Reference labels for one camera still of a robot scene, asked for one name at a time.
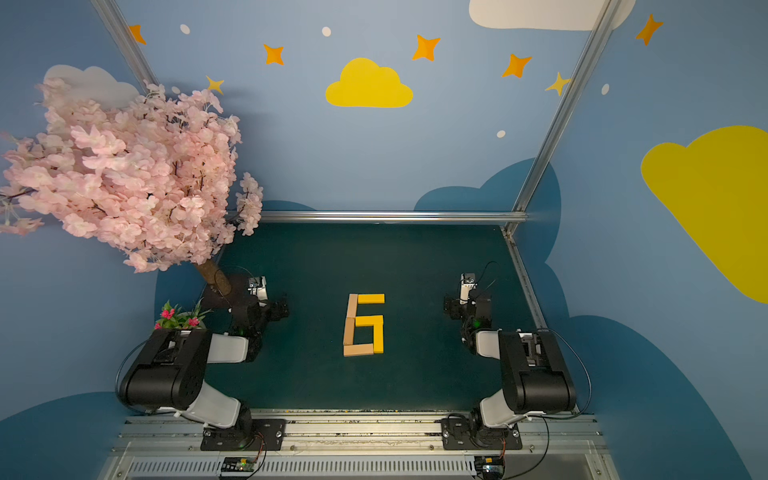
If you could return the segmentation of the yellow block bottom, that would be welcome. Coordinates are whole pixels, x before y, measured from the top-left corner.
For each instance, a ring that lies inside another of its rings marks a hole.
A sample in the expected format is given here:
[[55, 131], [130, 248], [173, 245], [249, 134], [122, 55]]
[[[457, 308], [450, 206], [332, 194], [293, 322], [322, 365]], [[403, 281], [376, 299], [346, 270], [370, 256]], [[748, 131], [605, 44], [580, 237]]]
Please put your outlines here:
[[373, 352], [375, 354], [384, 353], [384, 329], [382, 325], [373, 327]]

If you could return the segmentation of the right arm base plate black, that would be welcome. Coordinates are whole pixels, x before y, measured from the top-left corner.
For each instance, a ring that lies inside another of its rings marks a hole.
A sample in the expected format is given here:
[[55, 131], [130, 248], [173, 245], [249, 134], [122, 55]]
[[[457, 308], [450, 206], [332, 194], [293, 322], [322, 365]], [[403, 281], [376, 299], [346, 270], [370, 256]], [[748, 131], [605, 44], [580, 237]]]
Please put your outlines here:
[[458, 416], [444, 417], [439, 421], [445, 450], [521, 450], [521, 434], [512, 428], [490, 428], [483, 423]]

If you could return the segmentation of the yellow block top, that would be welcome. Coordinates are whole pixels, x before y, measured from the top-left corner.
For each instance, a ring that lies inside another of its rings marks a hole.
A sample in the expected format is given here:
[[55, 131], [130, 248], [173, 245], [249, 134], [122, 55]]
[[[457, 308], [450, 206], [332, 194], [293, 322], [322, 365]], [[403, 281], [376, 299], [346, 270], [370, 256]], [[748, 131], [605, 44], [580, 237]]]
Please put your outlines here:
[[386, 301], [384, 294], [358, 294], [357, 303], [359, 305], [384, 304]]

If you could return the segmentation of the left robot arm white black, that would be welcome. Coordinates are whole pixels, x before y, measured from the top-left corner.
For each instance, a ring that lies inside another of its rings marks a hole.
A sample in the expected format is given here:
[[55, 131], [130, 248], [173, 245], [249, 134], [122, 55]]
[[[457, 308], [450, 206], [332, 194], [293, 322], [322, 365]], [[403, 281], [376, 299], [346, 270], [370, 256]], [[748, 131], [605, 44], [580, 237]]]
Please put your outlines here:
[[266, 325], [289, 316], [286, 298], [256, 298], [245, 305], [246, 324], [228, 334], [209, 330], [209, 314], [198, 301], [191, 310], [166, 303], [148, 340], [125, 374], [116, 375], [116, 395], [127, 407], [147, 414], [173, 412], [209, 429], [246, 434], [249, 408], [205, 380], [210, 364], [253, 361], [263, 344]]

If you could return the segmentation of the wooden block top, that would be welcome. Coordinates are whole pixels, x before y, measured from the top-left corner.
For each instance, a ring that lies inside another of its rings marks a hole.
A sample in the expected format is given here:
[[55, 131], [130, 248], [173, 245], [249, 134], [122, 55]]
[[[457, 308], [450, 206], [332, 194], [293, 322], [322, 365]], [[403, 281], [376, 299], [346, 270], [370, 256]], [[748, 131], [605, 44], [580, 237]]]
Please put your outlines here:
[[355, 318], [357, 315], [358, 295], [350, 294], [348, 297], [348, 304], [346, 310], [347, 318]]

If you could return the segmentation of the wooden block bottom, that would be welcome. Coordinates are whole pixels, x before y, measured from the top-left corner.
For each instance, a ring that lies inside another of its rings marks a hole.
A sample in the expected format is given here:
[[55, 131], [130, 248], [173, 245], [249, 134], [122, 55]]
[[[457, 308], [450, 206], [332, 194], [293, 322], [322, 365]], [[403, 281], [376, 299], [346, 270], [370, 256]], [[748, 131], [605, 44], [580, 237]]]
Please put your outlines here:
[[373, 344], [352, 344], [343, 346], [345, 357], [370, 356], [375, 354]]

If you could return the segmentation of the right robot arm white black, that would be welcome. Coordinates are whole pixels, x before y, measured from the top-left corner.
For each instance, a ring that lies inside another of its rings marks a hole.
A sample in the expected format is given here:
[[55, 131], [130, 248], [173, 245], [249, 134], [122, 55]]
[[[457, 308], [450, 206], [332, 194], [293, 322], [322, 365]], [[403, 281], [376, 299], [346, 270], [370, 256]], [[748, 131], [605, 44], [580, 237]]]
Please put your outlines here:
[[494, 329], [491, 298], [447, 296], [444, 312], [461, 322], [462, 344], [473, 355], [496, 360], [501, 386], [472, 413], [475, 429], [508, 428], [526, 417], [571, 412], [577, 392], [554, 332]]

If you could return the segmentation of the yellow block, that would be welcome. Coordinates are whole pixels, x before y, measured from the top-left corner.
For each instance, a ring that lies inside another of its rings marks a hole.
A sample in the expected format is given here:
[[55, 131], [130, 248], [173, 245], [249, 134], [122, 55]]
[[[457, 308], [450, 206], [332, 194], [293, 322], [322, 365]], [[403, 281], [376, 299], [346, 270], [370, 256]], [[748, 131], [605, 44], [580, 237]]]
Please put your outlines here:
[[382, 327], [384, 317], [382, 315], [357, 316], [355, 318], [356, 327]]
[[373, 327], [373, 352], [375, 354], [384, 353], [384, 329], [382, 325]]
[[358, 294], [357, 303], [359, 305], [384, 304], [386, 301], [384, 294]]

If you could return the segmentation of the wooden block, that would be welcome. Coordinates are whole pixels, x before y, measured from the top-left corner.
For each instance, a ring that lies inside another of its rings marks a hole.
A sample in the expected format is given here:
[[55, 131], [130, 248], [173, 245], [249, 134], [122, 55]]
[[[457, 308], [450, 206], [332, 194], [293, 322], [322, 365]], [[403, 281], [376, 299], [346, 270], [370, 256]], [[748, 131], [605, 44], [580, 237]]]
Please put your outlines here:
[[348, 304], [346, 310], [347, 318], [355, 318], [357, 315], [358, 295], [350, 294], [348, 297]]
[[343, 346], [345, 357], [370, 356], [375, 354], [373, 344], [352, 344]]
[[355, 318], [347, 317], [344, 323], [343, 345], [350, 346], [354, 344]]

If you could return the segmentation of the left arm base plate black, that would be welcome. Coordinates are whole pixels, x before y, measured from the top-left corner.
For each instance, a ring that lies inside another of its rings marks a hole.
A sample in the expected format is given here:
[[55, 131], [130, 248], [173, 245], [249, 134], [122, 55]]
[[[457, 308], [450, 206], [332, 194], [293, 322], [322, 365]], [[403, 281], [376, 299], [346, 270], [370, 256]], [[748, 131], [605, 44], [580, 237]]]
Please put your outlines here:
[[201, 451], [279, 451], [285, 436], [284, 419], [252, 419], [228, 429], [205, 428]]

